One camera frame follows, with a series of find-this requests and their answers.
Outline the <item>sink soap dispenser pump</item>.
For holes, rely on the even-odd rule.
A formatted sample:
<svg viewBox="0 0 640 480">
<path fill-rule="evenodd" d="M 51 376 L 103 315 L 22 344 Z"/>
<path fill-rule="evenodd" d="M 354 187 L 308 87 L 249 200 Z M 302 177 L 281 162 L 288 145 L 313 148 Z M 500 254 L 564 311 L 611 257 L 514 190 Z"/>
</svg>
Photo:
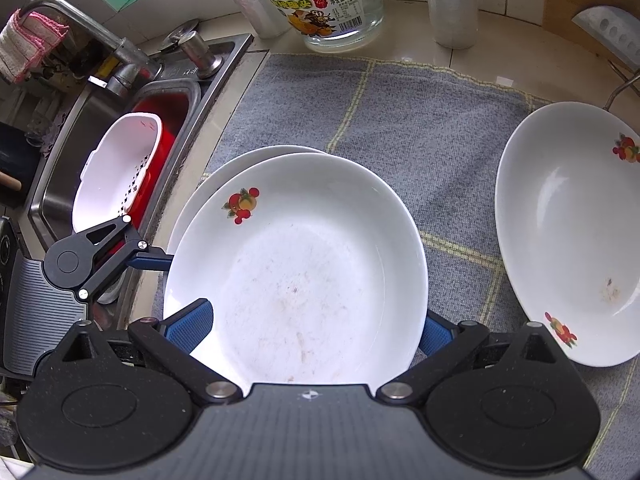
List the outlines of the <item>sink soap dispenser pump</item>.
<svg viewBox="0 0 640 480">
<path fill-rule="evenodd" d="M 209 49 L 198 33 L 199 20 L 190 20 L 175 28 L 166 37 L 169 47 L 179 48 L 196 67 L 198 78 L 207 79 L 216 75 L 224 60 Z"/>
</svg>

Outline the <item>pink dish cloth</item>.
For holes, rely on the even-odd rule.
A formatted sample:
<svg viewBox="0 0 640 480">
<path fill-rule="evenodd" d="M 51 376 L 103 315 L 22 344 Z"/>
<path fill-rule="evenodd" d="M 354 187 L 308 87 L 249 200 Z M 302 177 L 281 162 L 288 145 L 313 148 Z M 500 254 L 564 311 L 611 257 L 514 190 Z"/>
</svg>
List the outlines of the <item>pink dish cloth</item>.
<svg viewBox="0 0 640 480">
<path fill-rule="evenodd" d="M 32 11 L 24 18 L 13 12 L 1 31 L 1 76 L 11 84 L 28 73 L 65 38 L 68 26 Z"/>
</svg>

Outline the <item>white colander basket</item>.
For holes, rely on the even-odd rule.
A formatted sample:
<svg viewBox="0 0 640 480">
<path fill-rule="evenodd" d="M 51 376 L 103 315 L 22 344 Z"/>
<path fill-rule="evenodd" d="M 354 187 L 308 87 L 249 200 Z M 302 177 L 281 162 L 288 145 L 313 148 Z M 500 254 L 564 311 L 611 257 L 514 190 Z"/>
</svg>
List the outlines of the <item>white colander basket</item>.
<svg viewBox="0 0 640 480">
<path fill-rule="evenodd" d="M 80 173 L 72 208 L 75 233 L 129 214 L 160 145 L 162 125 L 157 114 L 134 112 L 107 129 Z"/>
</svg>

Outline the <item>santoku kitchen knife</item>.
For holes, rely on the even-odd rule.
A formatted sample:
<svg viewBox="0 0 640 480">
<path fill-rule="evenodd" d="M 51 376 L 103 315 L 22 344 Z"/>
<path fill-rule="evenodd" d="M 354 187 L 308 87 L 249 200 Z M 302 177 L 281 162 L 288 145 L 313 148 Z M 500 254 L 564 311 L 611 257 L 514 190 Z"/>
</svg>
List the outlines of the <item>santoku kitchen knife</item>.
<svg viewBox="0 0 640 480">
<path fill-rule="evenodd" d="M 600 42 L 633 72 L 640 63 L 640 21 L 616 6 L 592 6 L 575 14 L 572 22 Z"/>
</svg>

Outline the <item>stainless steel sink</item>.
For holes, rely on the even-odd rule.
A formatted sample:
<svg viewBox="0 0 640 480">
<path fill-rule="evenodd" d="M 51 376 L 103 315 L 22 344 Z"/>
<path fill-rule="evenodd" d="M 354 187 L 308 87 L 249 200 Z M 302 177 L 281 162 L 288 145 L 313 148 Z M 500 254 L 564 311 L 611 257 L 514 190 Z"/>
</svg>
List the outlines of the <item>stainless steel sink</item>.
<svg viewBox="0 0 640 480">
<path fill-rule="evenodd" d="M 208 79 L 196 76 L 195 65 L 180 50 L 156 54 L 163 64 L 156 81 L 142 84 L 125 99 L 95 84 L 86 84 L 66 116 L 47 161 L 43 164 L 28 207 L 28 218 L 44 249 L 72 234 L 72 207 L 85 162 L 102 140 L 108 127 L 146 98 L 157 98 L 163 108 L 179 117 L 176 140 L 151 195 L 151 205 L 142 217 L 141 234 L 152 237 L 160 222 L 168 193 L 177 180 L 208 113 L 224 84 L 253 41 L 250 34 L 236 35 L 206 44 L 222 59 L 221 68 Z"/>
</svg>

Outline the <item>white plate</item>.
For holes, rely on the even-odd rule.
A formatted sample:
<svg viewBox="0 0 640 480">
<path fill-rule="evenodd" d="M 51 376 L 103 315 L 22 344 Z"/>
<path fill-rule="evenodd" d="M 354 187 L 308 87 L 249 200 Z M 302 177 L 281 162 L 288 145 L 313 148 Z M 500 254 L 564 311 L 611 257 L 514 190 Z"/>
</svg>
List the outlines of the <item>white plate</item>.
<svg viewBox="0 0 640 480">
<path fill-rule="evenodd" d="M 170 254 L 176 251 L 186 229 L 190 226 L 198 211 L 229 180 L 264 160 L 295 153 L 319 153 L 319 150 L 299 145 L 266 146 L 235 157 L 215 170 L 204 179 L 182 208 L 171 231 L 167 251 Z"/>
<path fill-rule="evenodd" d="M 213 327 L 193 356 L 242 389 L 365 384 L 403 373 L 427 314 L 412 215 L 350 160 L 296 153 L 223 185 L 175 251 L 164 311 L 197 299 Z"/>
<path fill-rule="evenodd" d="M 639 353 L 639 137 L 559 102 L 514 130 L 495 186 L 501 257 L 527 317 L 591 367 Z"/>
</svg>

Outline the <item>red washing basin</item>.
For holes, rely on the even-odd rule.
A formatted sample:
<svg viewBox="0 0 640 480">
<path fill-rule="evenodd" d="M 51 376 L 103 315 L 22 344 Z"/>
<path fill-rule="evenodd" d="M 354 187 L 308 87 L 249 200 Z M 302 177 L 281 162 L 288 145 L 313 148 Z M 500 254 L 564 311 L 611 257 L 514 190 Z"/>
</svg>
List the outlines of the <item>red washing basin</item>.
<svg viewBox="0 0 640 480">
<path fill-rule="evenodd" d="M 129 216 L 140 228 L 188 111 L 182 93 L 146 96 L 107 130 L 100 185 L 105 218 Z"/>
</svg>

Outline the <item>tall plastic cup stack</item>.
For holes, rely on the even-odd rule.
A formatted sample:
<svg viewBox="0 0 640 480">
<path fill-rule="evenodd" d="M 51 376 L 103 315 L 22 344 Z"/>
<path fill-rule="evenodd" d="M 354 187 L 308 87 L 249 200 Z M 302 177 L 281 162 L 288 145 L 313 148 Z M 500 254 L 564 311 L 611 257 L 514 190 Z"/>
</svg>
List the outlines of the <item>tall plastic cup stack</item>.
<svg viewBox="0 0 640 480">
<path fill-rule="evenodd" d="M 427 0 L 435 41 L 444 48 L 473 47 L 478 32 L 477 0 Z"/>
</svg>

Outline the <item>white plate back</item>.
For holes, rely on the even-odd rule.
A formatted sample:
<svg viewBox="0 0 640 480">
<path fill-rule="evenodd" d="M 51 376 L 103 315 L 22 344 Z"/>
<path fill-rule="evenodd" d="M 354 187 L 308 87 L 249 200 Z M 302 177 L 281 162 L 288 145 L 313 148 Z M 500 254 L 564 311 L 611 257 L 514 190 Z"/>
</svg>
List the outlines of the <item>white plate back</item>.
<svg viewBox="0 0 640 480">
<path fill-rule="evenodd" d="M 639 137 L 559 102 L 514 130 L 495 186 L 501 257 L 527 317 L 591 367 L 639 353 Z"/>
</svg>

